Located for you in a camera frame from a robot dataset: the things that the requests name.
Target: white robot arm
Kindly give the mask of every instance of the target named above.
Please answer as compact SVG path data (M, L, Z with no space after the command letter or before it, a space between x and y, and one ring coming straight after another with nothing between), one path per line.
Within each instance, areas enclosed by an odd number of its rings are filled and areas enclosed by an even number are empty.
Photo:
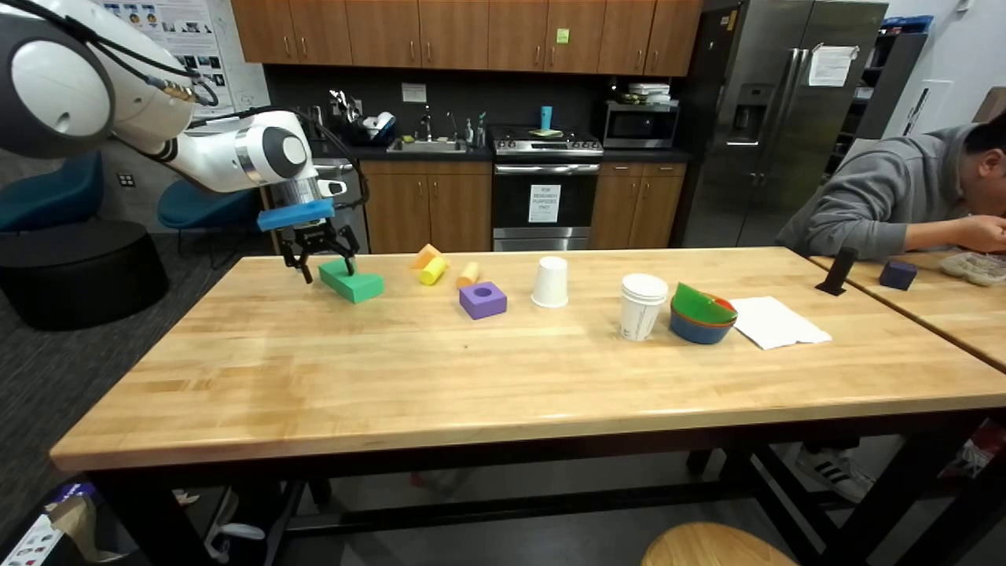
M330 225L330 188L296 115L190 127L198 105L214 105L201 76L92 0L0 0L0 69L0 149L44 158L116 137L210 191L282 186L298 212L262 229L280 233L287 264L306 280L311 253L335 248L348 264L355 240Z

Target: purple block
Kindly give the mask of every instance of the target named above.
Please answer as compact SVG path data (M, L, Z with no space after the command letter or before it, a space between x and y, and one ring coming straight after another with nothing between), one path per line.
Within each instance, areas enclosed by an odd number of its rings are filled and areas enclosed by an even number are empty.
M475 283L459 293L463 310L467 319L489 319L505 312L505 295L492 283Z
M881 270L881 286L908 291L915 280L912 264L887 262Z

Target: poster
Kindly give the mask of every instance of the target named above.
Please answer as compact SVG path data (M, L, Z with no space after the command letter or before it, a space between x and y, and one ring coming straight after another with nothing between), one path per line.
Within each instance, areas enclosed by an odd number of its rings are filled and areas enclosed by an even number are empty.
M142 0L119 2L100 0L100 6L121 21L163 43L183 67L193 69L217 96L217 107L201 107L198 116L232 110L219 31L214 28L210 6L203 0Z
M530 182L527 225L559 225L563 186Z
M849 79L849 69L858 56L858 46L813 46L808 88L841 88Z

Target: sink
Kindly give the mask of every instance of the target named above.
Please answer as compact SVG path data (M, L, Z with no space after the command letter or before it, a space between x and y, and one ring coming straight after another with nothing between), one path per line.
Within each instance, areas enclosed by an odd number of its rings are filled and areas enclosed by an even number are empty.
M386 151L394 153L465 153L465 146L451 143L451 139L410 139L410 143L397 143Z

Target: green bowl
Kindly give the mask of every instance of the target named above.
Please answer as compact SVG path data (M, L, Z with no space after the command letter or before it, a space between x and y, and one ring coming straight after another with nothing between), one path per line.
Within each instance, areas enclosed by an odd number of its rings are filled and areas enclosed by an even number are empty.
M734 325L734 310L694 286L680 283L669 299L669 330L688 342L720 342Z

